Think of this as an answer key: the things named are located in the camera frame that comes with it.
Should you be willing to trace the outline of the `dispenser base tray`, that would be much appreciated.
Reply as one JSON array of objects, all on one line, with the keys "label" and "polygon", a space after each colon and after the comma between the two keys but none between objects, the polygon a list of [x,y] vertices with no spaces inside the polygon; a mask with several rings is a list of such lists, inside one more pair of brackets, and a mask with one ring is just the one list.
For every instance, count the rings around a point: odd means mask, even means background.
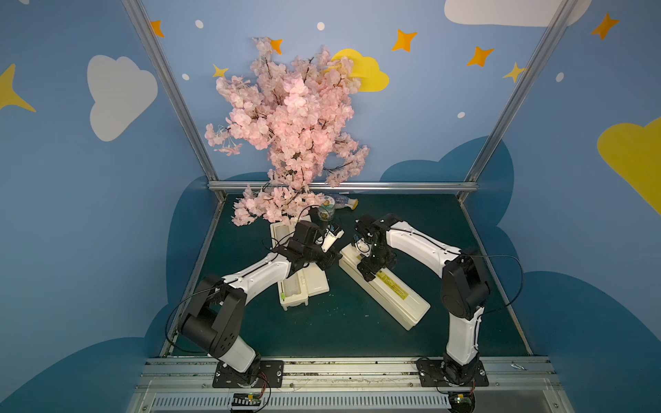
[{"label": "dispenser base tray", "polygon": [[[277,247],[287,244],[294,235],[295,225],[284,223],[273,223],[270,225],[270,237],[272,246]],[[283,282],[277,284],[279,303],[284,311],[290,307],[305,305],[309,303],[309,294],[306,279],[299,272],[288,276]]]}]

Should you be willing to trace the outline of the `dispenser lid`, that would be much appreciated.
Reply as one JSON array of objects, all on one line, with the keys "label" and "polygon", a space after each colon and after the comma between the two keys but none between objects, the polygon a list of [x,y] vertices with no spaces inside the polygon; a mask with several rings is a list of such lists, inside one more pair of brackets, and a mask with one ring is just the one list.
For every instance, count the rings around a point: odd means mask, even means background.
[{"label": "dispenser lid", "polygon": [[306,279],[309,297],[330,292],[326,273],[316,263],[310,263],[306,268],[302,268],[298,272]]},{"label": "dispenser lid", "polygon": [[341,254],[340,268],[403,328],[411,330],[419,324],[430,309],[430,304],[423,297],[387,268],[381,270],[371,282],[366,282],[357,267],[364,258],[361,251],[348,244]]}]

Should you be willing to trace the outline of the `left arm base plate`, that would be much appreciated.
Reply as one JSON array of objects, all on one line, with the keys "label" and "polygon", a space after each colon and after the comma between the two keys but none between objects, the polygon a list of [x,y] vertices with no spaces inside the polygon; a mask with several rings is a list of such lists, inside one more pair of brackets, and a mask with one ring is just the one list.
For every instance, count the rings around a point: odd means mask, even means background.
[{"label": "left arm base plate", "polygon": [[284,376],[284,361],[256,360],[241,373],[231,368],[227,363],[217,364],[213,388],[257,388],[263,385],[270,388],[280,388]]}]

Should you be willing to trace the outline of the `plastic wrap roll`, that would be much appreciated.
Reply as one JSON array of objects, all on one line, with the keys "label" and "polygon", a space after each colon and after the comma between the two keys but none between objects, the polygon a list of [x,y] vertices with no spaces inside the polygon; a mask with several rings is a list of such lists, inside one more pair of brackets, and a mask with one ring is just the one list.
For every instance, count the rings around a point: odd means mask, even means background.
[{"label": "plastic wrap roll", "polygon": [[294,299],[302,294],[301,281],[297,274],[291,275],[281,285],[283,300]]}]

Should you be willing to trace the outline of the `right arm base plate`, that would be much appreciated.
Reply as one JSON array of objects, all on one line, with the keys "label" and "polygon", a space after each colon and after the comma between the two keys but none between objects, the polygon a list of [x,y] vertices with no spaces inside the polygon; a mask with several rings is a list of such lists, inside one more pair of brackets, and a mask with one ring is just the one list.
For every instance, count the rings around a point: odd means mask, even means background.
[{"label": "right arm base plate", "polygon": [[466,365],[453,359],[421,357],[415,362],[422,387],[487,387],[489,380],[484,364],[476,357]]}]

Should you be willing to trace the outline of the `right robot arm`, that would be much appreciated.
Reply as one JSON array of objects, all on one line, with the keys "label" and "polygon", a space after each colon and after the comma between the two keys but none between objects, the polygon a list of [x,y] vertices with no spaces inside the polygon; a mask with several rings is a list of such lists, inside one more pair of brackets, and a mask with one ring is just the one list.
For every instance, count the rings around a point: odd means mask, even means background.
[{"label": "right robot arm", "polygon": [[394,275],[398,251],[430,268],[442,281],[441,301],[449,314],[449,339],[441,359],[419,357],[422,386],[487,386],[478,337],[492,293],[485,256],[477,249],[444,244],[394,214],[355,222],[354,241],[341,251],[341,269],[406,330],[430,309],[420,294]]}]

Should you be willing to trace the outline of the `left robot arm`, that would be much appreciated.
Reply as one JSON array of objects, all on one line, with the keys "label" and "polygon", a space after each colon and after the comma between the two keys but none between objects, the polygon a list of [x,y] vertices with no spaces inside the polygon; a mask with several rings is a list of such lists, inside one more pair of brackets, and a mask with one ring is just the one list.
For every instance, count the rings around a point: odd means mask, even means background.
[{"label": "left robot arm", "polygon": [[336,242],[344,235],[337,225],[321,229],[300,221],[285,242],[278,243],[260,261],[234,274],[204,278],[183,299],[177,333],[216,359],[223,374],[239,386],[263,378],[261,356],[239,335],[246,306],[271,286],[284,282],[312,264],[326,270],[341,254]]}]

